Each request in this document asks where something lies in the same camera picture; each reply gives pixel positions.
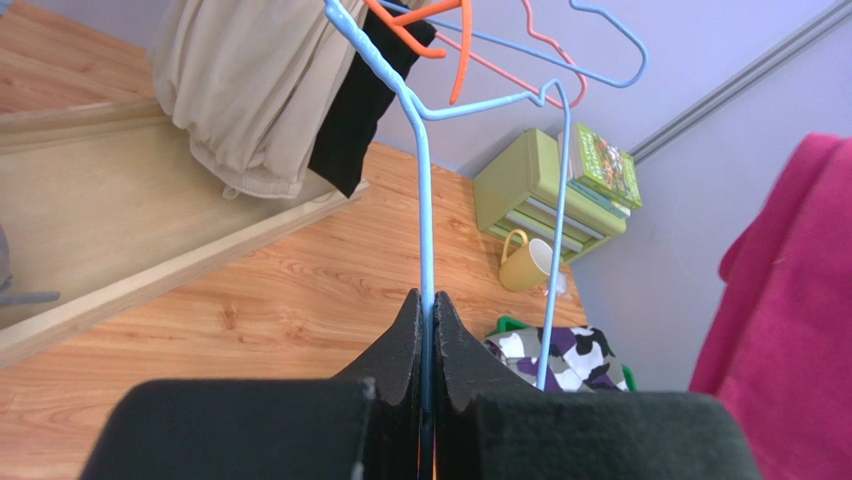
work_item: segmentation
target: wire hanger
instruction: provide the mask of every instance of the wire hanger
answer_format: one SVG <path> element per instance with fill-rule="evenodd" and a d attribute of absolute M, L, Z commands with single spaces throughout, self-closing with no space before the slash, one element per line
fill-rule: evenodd
<path fill-rule="evenodd" d="M 556 42 L 556 40 L 554 40 L 551 37 L 547 37 L 545 35 L 542 35 L 535 30 L 535 27 L 533 26 L 532 6 L 530 5 L 529 0 L 521 0 L 521 2 L 523 3 L 524 9 L 525 9 L 526 14 L 527 14 L 527 33 L 531 37 L 535 38 L 536 40 L 541 40 L 541 41 L 544 41 L 544 42 L 550 44 L 551 46 L 553 46 L 554 49 L 556 49 L 556 51 L 560 54 L 560 56 L 563 58 L 563 60 L 570 63 L 571 65 L 576 65 L 574 60 L 571 59 L 571 57 L 568 55 L 568 53 L 565 52 L 565 50 L 559 45 L 559 43 Z M 435 34 L 435 37 L 438 38 L 439 40 L 441 40 L 442 42 L 450 45 L 451 47 L 455 48 L 456 50 L 461 50 L 461 46 L 459 46 L 458 43 L 456 43 L 455 41 L 453 41 L 452 39 L 450 39 L 446 35 L 442 34 L 441 32 L 437 32 Z M 473 52 L 470 52 L 470 58 L 472 58 L 474 61 L 480 63 L 484 67 L 488 68 L 489 70 L 493 71 L 494 73 L 500 75 L 501 77 L 503 77 L 503 78 L 515 83 L 516 85 L 538 95 L 538 89 L 536 89 L 535 87 L 533 87 L 529 83 L 521 80 L 520 78 L 512 75 L 511 73 L 503 70 L 502 68 L 498 67 L 497 65 L 491 63 L 490 61 L 486 60 L 485 58 L 483 58 L 483 57 L 481 57 L 481 56 L 479 56 L 479 55 L 477 55 Z M 570 107 L 576 107 L 577 105 L 579 105 L 580 102 L 582 102 L 583 99 L 585 98 L 586 90 L 588 89 L 588 82 L 586 81 L 586 77 L 583 76 L 580 73 L 576 73 L 576 75 L 577 75 L 577 79 L 580 81 L 580 93 L 571 102 L 571 104 L 569 105 Z M 555 106 L 556 108 L 564 108 L 562 103 L 559 102 L 558 100 L 555 100 L 553 97 L 548 95 L 546 97 L 546 99 L 547 99 L 548 103 Z"/>
<path fill-rule="evenodd" d="M 574 62 L 574 60 L 572 60 L 571 57 L 568 56 L 568 53 L 565 52 L 565 50 L 562 48 L 561 45 L 559 45 L 559 43 L 556 40 L 554 40 L 553 38 L 548 37 L 546 35 L 542 35 L 541 33 L 538 33 L 535 30 L 535 26 L 533 25 L 533 8 L 532 8 L 532 5 L 530 4 L 530 0 L 521 0 L 521 3 L 524 5 L 524 10 L 527 12 L 527 35 L 529 35 L 530 37 L 532 37 L 536 40 L 541 40 L 542 42 L 547 43 L 548 45 L 550 45 L 551 47 L 556 49 L 556 52 L 559 53 L 559 56 L 561 56 L 563 60 L 565 60 L 566 62 L 568 62 L 571 65 L 576 65 L 577 63 Z M 569 107 L 572 107 L 572 108 L 579 105 L 580 102 L 582 102 L 583 99 L 586 98 L 586 90 L 588 90 L 588 88 L 589 88 L 589 83 L 586 81 L 586 77 L 581 73 L 577 73 L 577 72 L 574 72 L 574 73 L 577 74 L 577 79 L 580 80 L 580 93 L 577 94 L 577 98 L 575 98 L 571 102 L 571 104 L 568 105 Z"/>
<path fill-rule="evenodd" d="M 378 2 L 382 6 L 386 7 L 387 9 L 393 10 L 393 11 L 396 11 L 396 12 L 408 13 L 408 12 L 411 11 L 408 8 L 396 5 L 396 4 L 391 3 L 387 0 L 378 0 Z M 630 43 L 632 43 L 639 50 L 639 54 L 642 56 L 642 62 L 639 65 L 639 68 L 637 69 L 636 74 L 634 74 L 632 77 L 630 77 L 627 80 L 623 80 L 623 81 L 613 80 L 609 77 L 606 77 L 606 76 L 601 75 L 599 73 L 593 72 L 591 70 L 579 67 L 577 65 L 571 65 L 570 63 L 566 62 L 565 59 L 563 59 L 563 58 L 553 57 L 551 55 L 539 52 L 538 50 L 532 49 L 532 48 L 527 47 L 525 45 L 521 45 L 521 44 L 518 44 L 516 42 L 512 42 L 510 40 L 506 40 L 506 39 L 497 37 L 495 35 L 491 35 L 491 34 L 488 34 L 488 33 L 482 33 L 482 32 L 476 31 L 476 30 L 473 30 L 471 32 L 471 35 L 476 37 L 476 38 L 481 38 L 481 39 L 483 39 L 487 42 L 495 43 L 497 45 L 502 45 L 504 47 L 511 48 L 512 50 L 516 50 L 518 52 L 523 52 L 523 53 L 526 53 L 528 55 L 532 55 L 533 57 L 536 57 L 538 59 L 552 63 L 556 66 L 571 70 L 572 72 L 580 73 L 587 78 L 597 80 L 598 82 L 601 82 L 605 85 L 609 85 L 609 86 L 614 87 L 614 88 L 627 88 L 627 87 L 633 85 L 634 83 L 638 82 L 639 79 L 642 78 L 642 76 L 645 74 L 645 69 L 648 67 L 648 49 L 645 47 L 645 44 L 643 44 L 642 41 L 639 40 L 639 38 L 636 35 L 634 35 L 633 32 L 631 32 L 629 28 L 624 26 L 624 24 L 622 24 L 617 18 L 615 18 L 606 9 L 599 8 L 599 7 L 592 7 L 592 6 L 588 6 L 588 5 L 582 5 L 582 4 L 577 3 L 576 0 L 568 0 L 568 4 L 574 10 L 600 15 L 607 22 L 609 22 L 613 27 L 615 27 L 619 32 L 621 32 L 625 37 L 627 37 L 627 39 L 630 41 Z M 430 18 L 429 23 L 432 23 L 434 25 L 438 25 L 440 27 L 449 28 L 450 30 L 455 30 L 457 32 L 462 31 L 462 27 L 460 27 L 460 26 L 458 26 L 458 25 L 456 25 L 452 22 L 447 22 L 447 21 L 444 21 L 444 20 L 436 19 L 436 18 Z"/>
<path fill-rule="evenodd" d="M 432 478 L 432 461 L 434 447 L 434 423 L 433 423 L 433 407 L 432 407 L 432 356 L 433 356 L 433 337 L 434 337 L 434 304 L 435 304 L 435 259 L 434 259 L 434 242 L 432 231 L 432 177 L 431 177 L 431 160 L 429 152 L 429 138 L 426 133 L 424 120 L 444 120 L 455 118 L 472 113 L 482 112 L 485 110 L 495 109 L 501 106 L 517 103 L 523 100 L 530 100 L 537 106 L 545 105 L 546 92 L 551 87 L 555 87 L 559 93 L 563 105 L 568 105 L 568 97 L 565 93 L 565 88 L 558 79 L 550 80 L 545 83 L 537 95 L 532 92 L 525 91 L 504 97 L 493 98 L 481 102 L 475 102 L 467 105 L 453 106 L 432 110 L 427 108 L 420 101 L 417 94 L 405 84 L 405 80 L 397 73 L 393 67 L 384 59 L 381 52 L 370 41 L 367 35 L 358 27 L 355 20 L 349 12 L 340 4 L 340 0 L 325 0 L 326 17 L 329 21 L 346 37 L 347 40 L 355 47 L 361 58 L 370 66 L 370 69 L 379 77 L 391 90 L 396 93 L 405 112 L 408 121 L 411 123 L 412 130 L 417 141 L 417 168 L 418 168 L 418 192 L 419 192 L 419 214 L 420 214 L 420 284 L 421 284 L 421 302 L 423 310 L 423 325 L 422 336 L 423 344 L 421 347 L 421 426 L 420 426 L 420 478 Z M 642 64 L 639 67 L 639 72 L 627 82 L 617 82 L 594 72 L 588 72 L 575 66 L 566 66 L 569 70 L 582 73 L 589 78 L 599 80 L 607 85 L 620 85 L 619 88 L 628 86 L 627 84 L 635 83 L 642 73 L 645 71 L 648 60 L 648 53 L 642 42 L 633 35 L 626 27 L 606 10 L 577 6 L 576 9 L 590 11 L 604 16 L 610 23 L 615 25 L 619 31 L 631 39 L 642 54 Z M 505 42 L 512 43 L 506 40 L 498 39 L 497 43 Z M 539 52 L 530 53 L 536 57 L 546 57 Z M 564 59 L 554 60 L 558 64 L 565 64 Z M 563 125 L 565 130 L 571 124 L 571 109 L 563 108 Z M 568 181 L 568 173 L 571 170 L 568 162 L 568 152 L 570 140 L 568 138 L 562 142 L 562 152 L 559 170 L 559 194 L 556 218 L 561 219 L 565 215 L 565 189 Z M 562 252 L 562 227 L 563 222 L 556 222 L 554 235 L 553 257 L 550 266 L 549 289 L 547 295 L 547 308 L 545 312 L 544 329 L 542 332 L 542 345 L 549 345 L 551 333 L 553 330 L 553 312 L 556 305 L 556 280 L 559 273 L 560 254 Z M 538 375 L 536 387 L 543 390 L 545 373 L 547 372 L 549 349 L 542 348 L 541 356 L 538 359 Z"/>
<path fill-rule="evenodd" d="M 364 0 L 370 10 L 376 14 L 397 36 L 405 42 L 415 53 L 419 51 L 427 52 L 427 58 L 444 58 L 447 56 L 447 51 L 444 49 L 433 49 L 424 47 L 417 41 L 408 30 L 403 28 L 410 23 L 424 20 L 432 15 L 437 15 L 442 12 L 461 8 L 462 11 L 462 42 L 459 48 L 459 67 L 456 70 L 456 80 L 453 84 L 453 91 L 450 94 L 450 105 L 454 105 L 461 94 L 464 79 L 467 76 L 467 67 L 470 64 L 471 45 L 473 43 L 473 4 L 472 0 L 443 0 L 441 2 L 421 7 L 417 10 L 409 10 L 398 17 L 393 17 L 378 0 Z"/>

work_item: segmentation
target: mug handle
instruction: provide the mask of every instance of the mug handle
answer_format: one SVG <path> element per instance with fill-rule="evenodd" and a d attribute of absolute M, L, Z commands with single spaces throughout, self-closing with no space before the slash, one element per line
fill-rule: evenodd
<path fill-rule="evenodd" d="M 506 235 L 506 241 L 503 242 L 503 258 L 500 260 L 500 265 L 506 263 L 506 259 L 509 258 L 509 244 L 512 243 L 512 235 L 515 234 L 521 237 L 521 247 L 524 247 L 526 244 L 530 243 L 529 239 L 527 238 L 527 232 L 521 230 L 520 228 L 509 232 L 509 234 Z"/>

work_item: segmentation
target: blue wire hanger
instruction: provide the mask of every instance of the blue wire hanger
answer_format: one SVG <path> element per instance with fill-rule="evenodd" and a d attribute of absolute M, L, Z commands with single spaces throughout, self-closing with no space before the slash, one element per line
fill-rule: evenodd
<path fill-rule="evenodd" d="M 442 108 L 432 110 L 423 105 L 420 98 L 406 85 L 405 80 L 397 73 L 393 67 L 385 60 L 381 52 L 376 48 L 367 35 L 358 27 L 355 20 L 349 12 L 343 8 L 340 0 L 324 0 L 326 4 L 325 14 L 329 21 L 346 37 L 347 40 L 355 47 L 361 58 L 373 73 L 376 74 L 391 90 L 396 93 L 400 105 L 405 112 L 408 121 L 411 123 L 414 135 L 417 141 L 417 168 L 418 168 L 418 192 L 419 192 L 419 211 L 420 211 L 420 289 L 421 301 L 423 310 L 423 344 L 421 347 L 421 425 L 420 425 L 420 478 L 432 478 L 432 461 L 433 446 L 434 446 L 434 423 L 433 423 L 433 405 L 432 405 L 432 356 L 433 356 L 433 337 L 434 337 L 434 303 L 435 303 L 435 259 L 434 259 L 434 243 L 432 232 L 432 178 L 431 178 L 431 160 L 429 152 L 429 138 L 426 133 L 424 120 L 444 120 L 455 118 L 463 115 L 470 115 L 486 110 L 495 109 L 501 106 L 517 103 L 523 100 L 529 100 L 539 107 L 546 104 L 547 91 L 551 87 L 556 87 L 562 104 L 566 106 L 563 109 L 563 126 L 566 132 L 569 131 L 571 125 L 571 111 L 568 105 L 568 96 L 565 88 L 558 79 L 550 80 L 545 83 L 540 89 L 538 95 L 531 92 L 521 92 L 504 97 L 493 98 L 481 102 L 475 102 L 467 105 L 456 107 Z M 589 78 L 601 81 L 607 85 L 618 86 L 623 88 L 629 84 L 635 83 L 645 70 L 647 64 L 647 52 L 642 42 L 629 32 L 618 20 L 612 17 L 603 9 L 591 7 L 575 7 L 578 10 L 592 11 L 606 17 L 610 23 L 616 26 L 619 31 L 624 33 L 633 41 L 640 52 L 642 52 L 642 65 L 639 72 L 628 82 L 616 82 L 614 80 L 602 77 L 593 72 L 587 72 L 584 69 L 574 67 L 562 61 L 561 59 L 548 60 L 551 63 L 564 66 L 572 71 L 583 73 Z M 532 53 L 527 51 L 526 47 L 513 44 L 512 42 L 497 39 L 496 43 L 508 44 L 510 48 L 529 53 L 530 55 L 542 58 L 544 54 Z M 562 152 L 559 171 L 559 195 L 556 218 L 561 219 L 565 216 L 565 189 L 568 183 L 568 173 L 570 172 L 570 164 L 568 162 L 568 152 L 570 149 L 569 140 L 566 137 L 562 142 Z M 551 332 L 553 330 L 553 313 L 556 305 L 556 279 L 559 273 L 560 253 L 562 252 L 562 225 L 563 222 L 556 222 L 555 234 L 553 239 L 553 257 L 550 265 L 549 291 L 547 295 L 547 308 L 545 311 L 544 331 L 542 333 L 542 345 L 549 345 Z M 549 349 L 542 348 L 541 356 L 538 359 L 538 375 L 536 377 L 536 387 L 544 390 L 545 374 L 547 372 Z"/>
<path fill-rule="evenodd" d="M 411 11 L 408 8 L 402 7 L 402 6 L 397 5 L 395 3 L 391 3 L 387 0 L 379 0 L 379 3 L 382 4 L 382 6 L 387 8 L 388 10 L 394 10 L 396 12 L 401 12 L 401 13 L 408 13 L 408 12 Z M 638 82 L 639 79 L 642 78 L 643 75 L 645 75 L 645 68 L 648 66 L 648 49 L 645 47 L 645 44 L 642 43 L 641 40 L 639 40 L 639 37 L 637 37 L 632 31 L 630 31 L 629 28 L 627 28 L 623 23 L 621 23 L 621 21 L 619 21 L 617 18 L 615 18 L 606 9 L 599 8 L 599 7 L 592 7 L 592 6 L 589 6 L 589 5 L 582 5 L 580 3 L 577 3 L 575 0 L 568 0 L 568 4 L 574 10 L 577 10 L 577 11 L 580 11 L 580 12 L 594 13 L 594 14 L 597 14 L 597 15 L 604 17 L 604 19 L 606 19 L 607 22 L 609 22 L 612 26 L 614 26 L 616 29 L 618 29 L 619 32 L 624 34 L 624 36 L 627 37 L 627 39 L 630 40 L 630 42 L 633 43 L 633 45 L 635 45 L 637 49 L 639 49 L 639 53 L 642 55 L 642 63 L 639 65 L 639 69 L 636 71 L 635 75 L 633 75 L 631 78 L 629 78 L 625 81 L 613 80 L 609 77 L 605 77 L 603 75 L 592 72 L 590 70 L 586 70 L 585 68 L 578 67 L 576 65 L 571 65 L 570 63 L 566 62 L 564 59 L 562 59 L 560 57 L 554 57 L 552 55 L 548 55 L 546 53 L 532 49 L 530 47 L 521 45 L 519 43 L 515 43 L 511 40 L 505 40 L 503 38 L 496 37 L 496 36 L 488 34 L 488 33 L 482 33 L 482 32 L 479 32 L 477 30 L 473 31 L 473 36 L 477 37 L 477 38 L 481 38 L 481 39 L 483 39 L 487 42 L 495 43 L 497 45 L 502 45 L 504 47 L 511 48 L 512 50 L 516 50 L 516 51 L 519 51 L 519 52 L 522 52 L 522 53 L 526 53 L 528 55 L 532 55 L 533 57 L 539 58 L 539 59 L 544 60 L 546 62 L 550 62 L 550 63 L 552 63 L 556 66 L 571 70 L 572 72 L 579 73 L 581 75 L 584 75 L 588 78 L 592 78 L 594 80 L 597 80 L 597 81 L 599 81 L 599 82 L 601 82 L 605 85 L 609 85 L 611 87 L 626 88 L 626 87 L 629 87 L 629 86 L 633 85 L 634 83 Z M 439 20 L 439 19 L 436 19 L 436 18 L 428 18 L 428 19 L 426 19 L 426 21 L 429 22 L 429 23 L 438 25 L 440 27 L 448 28 L 450 30 L 455 30 L 456 32 L 462 31 L 462 27 L 455 24 L 455 23 L 447 22 L 447 21 L 444 21 L 444 20 Z"/>

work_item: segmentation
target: hanging clothes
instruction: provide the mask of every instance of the hanging clothes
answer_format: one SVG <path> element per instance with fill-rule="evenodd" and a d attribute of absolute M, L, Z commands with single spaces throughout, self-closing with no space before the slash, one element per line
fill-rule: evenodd
<path fill-rule="evenodd" d="M 852 140 L 810 135 L 725 254 L 689 389 L 737 419 L 767 479 L 852 471 Z"/>
<path fill-rule="evenodd" d="M 399 0 L 392 0 L 403 5 Z M 423 46 L 435 39 L 435 28 L 418 21 L 406 26 Z M 420 56 L 412 51 L 372 11 L 367 13 L 364 33 L 402 78 Z M 361 181 L 364 156 L 376 135 L 379 119 L 390 107 L 395 94 L 364 62 L 355 55 L 352 66 L 317 133 L 309 168 L 328 180 L 347 197 Z"/>
<path fill-rule="evenodd" d="M 342 3 L 363 24 L 368 7 Z M 263 198 L 298 195 L 353 56 L 318 0 L 175 0 L 148 52 L 160 105 L 193 156 Z"/>

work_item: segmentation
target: wooden floor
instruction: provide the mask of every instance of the wooden floor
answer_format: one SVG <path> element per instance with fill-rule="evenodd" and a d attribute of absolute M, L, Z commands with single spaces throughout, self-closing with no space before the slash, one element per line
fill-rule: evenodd
<path fill-rule="evenodd" d="M 152 95 L 141 49 L 20 0 L 0 19 L 0 112 Z M 354 359 L 419 283 L 414 160 L 373 145 L 365 175 L 354 207 L 0 371 L 0 478 L 76 477 L 145 380 L 328 377 Z M 541 290 L 497 281 L 500 245 L 476 230 L 470 180 L 433 175 L 438 289 L 478 337 L 501 315 L 541 324 Z M 573 282 L 571 294 L 558 325 L 585 324 Z"/>

